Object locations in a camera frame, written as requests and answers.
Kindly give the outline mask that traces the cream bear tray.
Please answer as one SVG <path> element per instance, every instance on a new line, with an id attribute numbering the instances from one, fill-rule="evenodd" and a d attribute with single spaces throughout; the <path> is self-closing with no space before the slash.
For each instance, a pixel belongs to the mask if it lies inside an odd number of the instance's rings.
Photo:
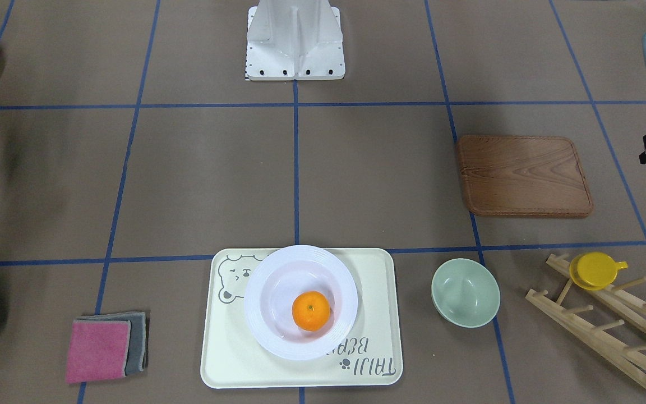
<path id="1" fill-rule="evenodd" d="M 351 271 L 356 322 L 328 355 L 292 361 L 256 342 L 244 319 L 253 270 L 280 249 L 225 249 L 212 260 L 200 375 L 215 389 L 387 385 L 403 372 L 393 259 L 377 248 L 327 249 Z"/>

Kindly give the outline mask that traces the orange fruit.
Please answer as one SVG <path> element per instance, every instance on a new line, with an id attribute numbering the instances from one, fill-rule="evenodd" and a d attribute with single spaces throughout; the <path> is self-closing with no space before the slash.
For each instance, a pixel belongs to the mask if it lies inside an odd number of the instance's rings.
<path id="1" fill-rule="evenodd" d="M 318 332 L 331 317 L 331 306 L 319 291 L 303 292 L 292 303 L 292 319 L 305 332 Z"/>

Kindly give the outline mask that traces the wooden dish rack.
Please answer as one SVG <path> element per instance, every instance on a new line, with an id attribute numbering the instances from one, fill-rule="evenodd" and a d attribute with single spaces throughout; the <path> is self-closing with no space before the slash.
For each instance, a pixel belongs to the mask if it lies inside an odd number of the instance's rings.
<path id="1" fill-rule="evenodd" d="M 613 281 L 600 291 L 587 291 L 571 280 L 572 260 L 567 255 L 549 255 L 546 264 L 564 276 L 566 284 L 555 299 L 548 297 L 547 291 L 530 289 L 526 301 L 646 389 L 646 301 L 630 292 L 631 287 L 646 283 L 646 276 L 622 284 Z M 607 324 L 592 324 L 582 317 L 593 310 L 592 305 L 565 307 L 564 299 L 574 287 L 617 315 L 616 319 Z"/>

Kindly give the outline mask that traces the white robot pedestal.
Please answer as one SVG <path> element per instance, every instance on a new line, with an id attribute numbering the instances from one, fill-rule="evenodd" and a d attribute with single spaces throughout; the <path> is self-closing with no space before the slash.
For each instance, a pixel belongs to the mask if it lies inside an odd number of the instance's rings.
<path id="1" fill-rule="evenodd" d="M 248 9 L 248 80 L 341 80 L 340 10 L 328 1 L 261 1 Z"/>

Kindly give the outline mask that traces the wooden cutting board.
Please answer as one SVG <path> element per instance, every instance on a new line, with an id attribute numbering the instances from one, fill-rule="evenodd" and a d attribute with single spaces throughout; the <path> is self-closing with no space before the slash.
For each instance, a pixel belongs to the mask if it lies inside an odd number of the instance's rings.
<path id="1" fill-rule="evenodd" d="M 456 143 L 462 195 L 478 217 L 585 218 L 594 210 L 571 140 L 464 135 Z"/>

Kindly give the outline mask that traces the white round plate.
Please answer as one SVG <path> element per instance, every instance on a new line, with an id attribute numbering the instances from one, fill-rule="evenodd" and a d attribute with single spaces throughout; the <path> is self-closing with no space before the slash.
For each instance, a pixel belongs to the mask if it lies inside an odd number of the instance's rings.
<path id="1" fill-rule="evenodd" d="M 294 320 L 294 302 L 319 292 L 330 316 L 317 330 Z M 330 251 L 294 245 L 268 255 L 254 270 L 244 292 L 244 319 L 264 350 L 285 360 L 328 355 L 348 336 L 358 309 L 357 285 L 348 267 Z"/>

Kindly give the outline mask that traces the pink cloth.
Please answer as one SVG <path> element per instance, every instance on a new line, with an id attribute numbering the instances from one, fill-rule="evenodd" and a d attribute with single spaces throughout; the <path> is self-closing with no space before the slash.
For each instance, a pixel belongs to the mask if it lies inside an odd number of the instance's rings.
<path id="1" fill-rule="evenodd" d="M 65 381 L 75 384 L 124 378 L 130 331 L 128 320 L 74 320 Z"/>

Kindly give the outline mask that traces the yellow mug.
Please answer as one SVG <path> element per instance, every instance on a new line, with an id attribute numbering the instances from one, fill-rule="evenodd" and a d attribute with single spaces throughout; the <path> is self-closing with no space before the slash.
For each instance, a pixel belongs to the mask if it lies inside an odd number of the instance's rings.
<path id="1" fill-rule="evenodd" d="M 628 268 L 626 261 L 616 261 L 602 251 L 575 256 L 569 264 L 572 282 L 587 291 L 600 291 L 610 286 L 618 273 Z"/>

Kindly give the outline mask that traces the green bowl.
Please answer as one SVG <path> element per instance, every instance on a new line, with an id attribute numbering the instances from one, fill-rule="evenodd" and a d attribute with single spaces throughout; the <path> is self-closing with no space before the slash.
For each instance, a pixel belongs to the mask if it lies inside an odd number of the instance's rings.
<path id="1" fill-rule="evenodd" d="M 449 259 L 436 269 L 431 298 L 441 317 L 463 328 L 491 323 L 501 304 L 500 287 L 493 274 L 466 258 Z"/>

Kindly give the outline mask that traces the grey cloth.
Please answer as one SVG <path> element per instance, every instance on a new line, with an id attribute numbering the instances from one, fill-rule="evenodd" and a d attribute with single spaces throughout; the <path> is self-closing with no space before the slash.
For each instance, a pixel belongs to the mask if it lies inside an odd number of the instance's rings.
<path id="1" fill-rule="evenodd" d="M 131 323 L 126 376 L 144 369 L 146 356 L 146 314 L 143 311 L 127 311 L 118 314 L 84 315 L 82 320 L 128 320 Z"/>

